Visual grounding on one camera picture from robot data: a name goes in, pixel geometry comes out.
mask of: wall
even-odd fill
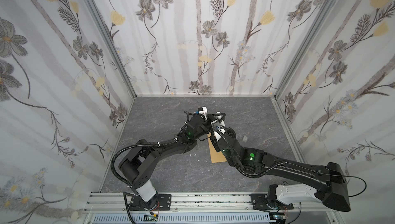
[[[395,0],[338,0],[279,96],[309,163],[364,178],[347,223],[395,217]],[[349,178],[349,194],[363,182]]]
[[[95,0],[137,94],[273,94],[324,0]]]
[[[0,14],[1,222],[81,222],[131,98],[83,0]]]

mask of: metal bracket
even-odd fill
[[[144,211],[146,210],[143,204],[140,204],[142,201],[140,196],[132,196],[131,201],[128,204],[130,211]],[[159,194],[158,195],[159,202],[159,211],[170,210],[171,205],[171,194]]]
[[[272,211],[273,209],[269,208],[269,206],[267,206],[268,201],[266,200],[265,196],[266,194],[251,194],[251,203],[252,203],[252,207],[255,210],[259,210],[259,211],[267,211],[270,210]],[[291,204],[289,205],[283,205],[283,204],[279,204],[280,210],[285,209],[285,207],[287,209],[294,209],[294,206]]]

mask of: gray tabletop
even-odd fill
[[[206,106],[209,113],[226,113],[225,125],[232,127],[243,147],[265,150],[295,160],[273,104],[268,97],[137,97],[116,151],[135,144],[171,139],[186,121],[184,110]],[[122,154],[116,160],[116,168]],[[151,182],[158,192],[254,192],[267,191],[271,184],[291,180],[265,175],[258,179],[241,175],[227,162],[211,163],[208,141],[198,142],[190,152],[160,161]],[[130,191],[108,172],[101,192]]]

